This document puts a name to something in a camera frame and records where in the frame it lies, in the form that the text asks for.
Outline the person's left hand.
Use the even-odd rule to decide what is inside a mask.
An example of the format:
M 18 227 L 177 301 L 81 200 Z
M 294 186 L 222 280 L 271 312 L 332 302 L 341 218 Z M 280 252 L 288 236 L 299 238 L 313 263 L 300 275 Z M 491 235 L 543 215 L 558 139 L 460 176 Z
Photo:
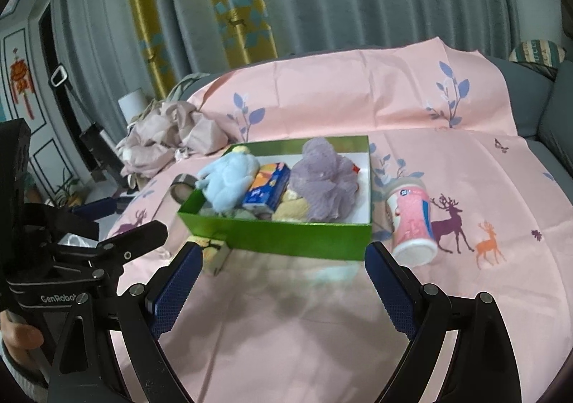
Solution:
M 1 331 L 8 354 L 14 362 L 27 371 L 40 374 L 40 367 L 31 351 L 44 343 L 41 331 L 31 325 L 11 321 L 6 312 L 1 313 Z

